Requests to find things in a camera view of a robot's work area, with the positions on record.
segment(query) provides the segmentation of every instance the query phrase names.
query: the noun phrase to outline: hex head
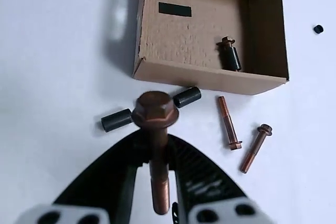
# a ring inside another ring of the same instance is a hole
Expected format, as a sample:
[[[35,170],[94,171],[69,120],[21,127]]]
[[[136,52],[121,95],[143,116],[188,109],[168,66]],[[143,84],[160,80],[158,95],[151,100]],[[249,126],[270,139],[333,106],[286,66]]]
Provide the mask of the hex head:
[[[265,132],[268,136],[272,136],[272,127],[267,125],[267,124],[262,124],[261,126],[258,127],[258,131]]]
[[[232,37],[226,36],[222,39],[223,44],[230,44],[232,45],[234,42],[236,42]]]
[[[230,150],[233,151],[233,150],[241,149],[241,143],[242,143],[242,141],[238,141],[238,142],[235,142],[235,143],[230,143],[229,144]]]
[[[149,91],[136,101],[132,113],[134,123],[143,128],[165,128],[177,121],[178,110],[173,99],[164,92]]]

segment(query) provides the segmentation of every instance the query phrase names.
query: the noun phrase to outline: cardboard box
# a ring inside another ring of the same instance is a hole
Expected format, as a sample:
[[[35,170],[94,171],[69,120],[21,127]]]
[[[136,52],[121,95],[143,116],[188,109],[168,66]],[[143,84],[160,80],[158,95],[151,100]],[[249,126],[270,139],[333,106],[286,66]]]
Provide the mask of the cardboard box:
[[[265,92],[289,80],[283,24],[282,0],[140,0],[133,76]],[[236,40],[240,72],[222,69],[216,44],[225,36]]]

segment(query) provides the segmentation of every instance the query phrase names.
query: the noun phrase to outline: copper bolt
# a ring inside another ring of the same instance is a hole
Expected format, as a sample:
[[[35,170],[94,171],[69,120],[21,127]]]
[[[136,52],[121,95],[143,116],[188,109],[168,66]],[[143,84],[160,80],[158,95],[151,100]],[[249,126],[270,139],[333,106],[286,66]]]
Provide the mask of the copper bolt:
[[[238,141],[235,129],[233,127],[233,123],[231,120],[231,116],[229,114],[229,110],[227,108],[225,98],[218,97],[219,107],[221,108],[221,113],[223,117],[223,121],[226,127],[227,135],[229,137],[229,148],[231,151],[240,149],[242,141]]]
[[[249,170],[254,158],[256,157],[257,153],[260,150],[260,147],[262,145],[262,143],[264,142],[266,136],[272,136],[272,127],[267,125],[267,124],[262,124],[261,126],[258,127],[258,131],[259,134],[252,146],[252,148],[250,149],[250,151],[248,152],[248,154],[246,155],[244,162],[240,168],[240,171],[242,173],[247,173],[247,171]]]
[[[222,39],[222,43],[225,47],[232,47],[232,44],[234,42],[236,42],[236,41],[229,36],[226,36]]]
[[[168,94],[158,91],[142,94],[137,99],[132,113],[134,123],[149,134],[153,208],[158,215],[166,214],[170,207],[167,127],[174,124],[177,118],[178,110],[173,99]]]

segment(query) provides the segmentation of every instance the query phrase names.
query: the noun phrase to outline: white table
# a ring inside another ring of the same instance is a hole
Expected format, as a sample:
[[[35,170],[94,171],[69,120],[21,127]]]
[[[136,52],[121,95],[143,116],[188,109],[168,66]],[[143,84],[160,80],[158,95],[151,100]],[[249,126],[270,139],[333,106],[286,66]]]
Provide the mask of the white table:
[[[137,129],[128,125],[105,134],[97,127],[103,115],[133,108],[144,91],[179,89],[130,77],[138,0],[118,5],[129,24],[121,40],[124,28],[109,30],[107,22],[115,14],[113,1],[0,0],[1,223],[52,202],[92,161]],[[334,4],[283,0],[288,84],[253,97],[202,91],[202,99],[183,108],[169,129],[214,160],[277,223],[334,220]],[[324,26],[322,34],[312,31],[315,24]],[[223,148],[217,95],[226,97],[242,150]],[[238,167],[261,123],[274,134],[243,175]],[[152,210],[146,165],[138,171],[131,223],[172,223],[170,214]]]

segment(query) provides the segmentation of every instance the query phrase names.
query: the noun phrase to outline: threaded shaft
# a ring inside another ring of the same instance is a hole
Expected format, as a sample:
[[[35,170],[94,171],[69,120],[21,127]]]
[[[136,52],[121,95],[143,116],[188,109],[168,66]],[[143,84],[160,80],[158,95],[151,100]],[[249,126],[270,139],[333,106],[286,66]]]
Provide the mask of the threaded shaft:
[[[219,107],[221,109],[222,117],[230,116],[224,97],[218,97]]]
[[[169,211],[169,180],[164,181],[151,179],[152,200],[154,211],[158,215],[164,215]]]
[[[243,162],[243,164],[240,167],[240,171],[242,173],[247,173],[247,171],[250,169],[251,164],[252,164],[252,162],[253,162],[253,160],[254,160],[255,157],[256,157],[256,155],[253,154],[253,153],[248,153],[246,155],[246,157],[244,159],[244,162]]]

